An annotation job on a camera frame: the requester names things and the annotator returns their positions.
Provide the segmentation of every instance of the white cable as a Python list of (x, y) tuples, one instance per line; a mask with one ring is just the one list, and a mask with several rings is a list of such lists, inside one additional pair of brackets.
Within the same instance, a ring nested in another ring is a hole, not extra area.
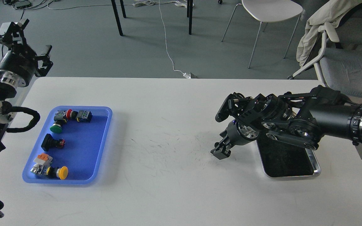
[(64, 10), (64, 9), (72, 9), (72, 8), (80, 8), (80, 7), (89, 7), (89, 6), (111, 6), (111, 4), (104, 4), (104, 5), (88, 5), (88, 6), (74, 6), (69, 8), (50, 8), (50, 4), (53, 3), (54, 0), (51, 0), (47, 3), (47, 8), (52, 10)]
[(134, 0), (137, 3), (132, 4), (135, 7), (139, 7), (139, 6), (154, 6), (154, 5), (160, 5), (160, 4), (169, 4), (169, 3), (174, 3), (175, 6), (178, 7), (187, 7), (187, 0), (184, 0), (184, 2), (182, 3), (181, 1), (169, 1), (169, 2), (156, 2), (156, 1), (151, 1), (151, 0)]
[(159, 11), (160, 11), (161, 21), (163, 22), (163, 26), (164, 26), (164, 39), (165, 39), (165, 43), (166, 43), (167, 56), (170, 58), (171, 63), (173, 64), (173, 70), (174, 70), (175, 72), (181, 72), (181, 73), (184, 75), (185, 73), (183, 73), (182, 71), (180, 71), (180, 70), (175, 70), (175, 68), (174, 68), (174, 61), (173, 61), (173, 59), (171, 59), (170, 54), (168, 54), (166, 26), (165, 26), (165, 24), (164, 24), (163, 15), (162, 15), (161, 9), (160, 9), (160, 0), (158, 1), (158, 9), (159, 9)]
[[(72, 8), (80, 8), (80, 7), (90, 7), (90, 6), (111, 6), (112, 4), (101, 4), (101, 5), (87, 5), (87, 6), (74, 6), (74, 7), (69, 7), (69, 8), (50, 8), (50, 4), (53, 3), (55, 0), (50, 0), (47, 3), (47, 8), (52, 9), (52, 10), (64, 10), (64, 9), (72, 9)], [(181, 1), (169, 1), (169, 2), (156, 2), (156, 1), (151, 1), (151, 0), (147, 0), (147, 1), (143, 1), (143, 0), (134, 0), (137, 3), (133, 3), (133, 4), (124, 4), (124, 6), (135, 6), (135, 7), (139, 7), (139, 6), (154, 6), (154, 5), (160, 5), (160, 4), (169, 4), (169, 3), (174, 3), (175, 6), (178, 7), (187, 7), (187, 1), (184, 0), (185, 3), (182, 3)]]

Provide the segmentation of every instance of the chair armrest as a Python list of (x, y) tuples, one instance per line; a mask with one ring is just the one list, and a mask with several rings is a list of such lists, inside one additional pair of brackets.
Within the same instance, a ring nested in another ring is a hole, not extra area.
[(319, 26), (318, 32), (323, 32), (324, 30), (326, 31), (326, 34), (328, 34), (329, 40), (332, 42), (340, 42), (339, 36), (331, 23), (326, 22), (322, 26)]
[(322, 57), (323, 54), (325, 54), (325, 49), (326, 49), (326, 30), (324, 30), (322, 32), (322, 44), (321, 44), (321, 49), (319, 50), (319, 53), (316, 57), (314, 57), (312, 60), (310, 60), (308, 63), (304, 64), (302, 68), (300, 68), (299, 70), (297, 70), (294, 74), (293, 74), (293, 78), (301, 73), (303, 73), (303, 71), (305, 71), (306, 69), (308, 69), (310, 66), (312, 66), (313, 64), (317, 63)]

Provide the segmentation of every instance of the beige jacket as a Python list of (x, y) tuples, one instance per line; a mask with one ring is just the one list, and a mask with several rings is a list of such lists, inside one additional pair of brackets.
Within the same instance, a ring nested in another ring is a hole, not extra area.
[(296, 59), (302, 67), (306, 62), (318, 36), (318, 27), (329, 22), (333, 27), (339, 25), (342, 17), (362, 0), (330, 0), (316, 11), (306, 22), (305, 35), (297, 47)]

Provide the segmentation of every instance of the blue tray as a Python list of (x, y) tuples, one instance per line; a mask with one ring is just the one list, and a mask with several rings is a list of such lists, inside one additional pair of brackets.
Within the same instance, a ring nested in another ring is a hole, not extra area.
[[(55, 113), (58, 110), (68, 109), (89, 110), (93, 115), (92, 120), (89, 123), (68, 120), (62, 126), (62, 133), (51, 132), (49, 128), (54, 122)], [(112, 110), (108, 107), (58, 106), (52, 109), (23, 169), (23, 180), (27, 183), (41, 184), (84, 185), (90, 183), (99, 171), (111, 117)], [(50, 133), (55, 140), (64, 139), (66, 142), (64, 148), (50, 148), (48, 152), (44, 152), (41, 143), (47, 133)], [(41, 153), (46, 153), (53, 158), (53, 167), (68, 167), (69, 172), (65, 180), (50, 179), (30, 172), (35, 164), (33, 160)]]

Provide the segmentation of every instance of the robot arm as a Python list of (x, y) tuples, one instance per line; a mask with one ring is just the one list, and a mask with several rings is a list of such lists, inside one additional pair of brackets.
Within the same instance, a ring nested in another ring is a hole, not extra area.
[[(5, 149), (1, 143), (5, 132), (25, 132), (40, 120), (40, 115), (36, 111), (24, 107), (13, 107), (5, 99), (15, 97), (18, 87), (28, 86), (33, 75), (46, 76), (53, 66), (49, 60), (51, 46), (46, 46), (40, 56), (37, 56), (36, 52), (28, 46), (23, 33), (28, 23), (28, 19), (23, 19), (17, 23), (3, 23), (0, 28), (0, 44), (8, 47), (8, 52), (0, 60), (0, 152)], [(8, 128), (14, 112), (30, 114), (33, 119), (24, 128)]]
[(362, 105), (355, 104), (340, 93), (323, 86), (309, 93), (290, 92), (255, 98), (233, 93), (227, 96), (215, 116), (217, 122), (233, 116), (210, 152), (218, 159), (230, 156), (234, 145), (245, 145), (266, 133), (270, 139), (316, 150), (324, 135), (362, 143)]

